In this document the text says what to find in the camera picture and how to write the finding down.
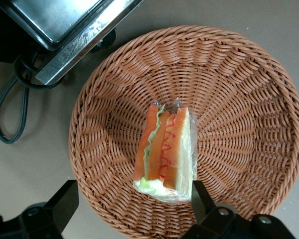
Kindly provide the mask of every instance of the plastic wrap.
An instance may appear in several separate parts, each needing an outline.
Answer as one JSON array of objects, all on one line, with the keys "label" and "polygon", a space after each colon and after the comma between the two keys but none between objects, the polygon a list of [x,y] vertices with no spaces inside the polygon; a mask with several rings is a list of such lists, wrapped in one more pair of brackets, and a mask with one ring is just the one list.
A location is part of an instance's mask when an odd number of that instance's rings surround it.
[{"label": "plastic wrap", "polygon": [[150,107],[148,112],[133,186],[163,202],[189,202],[192,181],[197,177],[196,115],[179,98],[170,108],[157,101],[152,105],[156,107]]}]

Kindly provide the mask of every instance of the black cable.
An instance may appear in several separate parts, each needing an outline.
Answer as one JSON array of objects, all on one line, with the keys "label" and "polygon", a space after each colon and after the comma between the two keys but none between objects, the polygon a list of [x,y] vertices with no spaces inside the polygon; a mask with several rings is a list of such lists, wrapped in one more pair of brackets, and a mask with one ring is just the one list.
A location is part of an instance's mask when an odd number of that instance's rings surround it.
[{"label": "black cable", "polygon": [[37,68],[34,67],[35,60],[39,53],[42,52],[42,48],[40,46],[35,46],[34,48],[30,48],[30,51],[25,52],[22,54],[15,62],[14,71],[15,76],[8,82],[8,84],[3,89],[2,93],[0,94],[0,109],[1,106],[9,93],[9,91],[12,89],[12,87],[15,85],[17,81],[21,82],[24,85],[23,90],[23,99],[22,99],[22,108],[21,108],[21,118],[19,123],[19,128],[17,129],[14,136],[10,139],[6,138],[4,133],[2,132],[2,129],[0,127],[0,140],[3,143],[6,144],[12,144],[16,142],[20,136],[22,135],[25,123],[26,123],[26,116],[27,116],[27,108],[28,108],[28,98],[29,98],[29,89],[37,89],[37,90],[48,90],[52,89],[53,87],[56,87],[58,84],[61,83],[62,79],[60,79],[58,82],[45,86],[45,85],[36,85],[31,83],[31,77],[33,72],[37,72]]}]

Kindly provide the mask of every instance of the brown basket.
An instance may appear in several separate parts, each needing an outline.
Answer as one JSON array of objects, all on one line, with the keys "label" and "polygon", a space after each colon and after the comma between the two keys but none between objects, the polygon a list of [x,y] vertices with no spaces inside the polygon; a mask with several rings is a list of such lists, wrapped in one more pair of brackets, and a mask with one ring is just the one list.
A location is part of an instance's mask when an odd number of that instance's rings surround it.
[{"label": "brown basket", "polygon": [[271,214],[299,173],[299,96],[281,64],[230,31],[179,26],[127,43],[93,72],[69,135],[79,187],[98,215],[130,238],[178,238],[191,204],[132,187],[148,106],[176,98],[198,117],[198,179],[245,218]]}]

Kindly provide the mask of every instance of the sandwich package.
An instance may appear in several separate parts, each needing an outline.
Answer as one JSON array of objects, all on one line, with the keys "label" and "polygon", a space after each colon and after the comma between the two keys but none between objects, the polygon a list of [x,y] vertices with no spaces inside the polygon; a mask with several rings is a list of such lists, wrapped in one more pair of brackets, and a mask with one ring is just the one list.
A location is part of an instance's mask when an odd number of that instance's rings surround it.
[{"label": "sandwich package", "polygon": [[133,186],[169,203],[191,200],[197,177],[197,125],[190,108],[179,99],[171,109],[154,102],[138,146]]}]

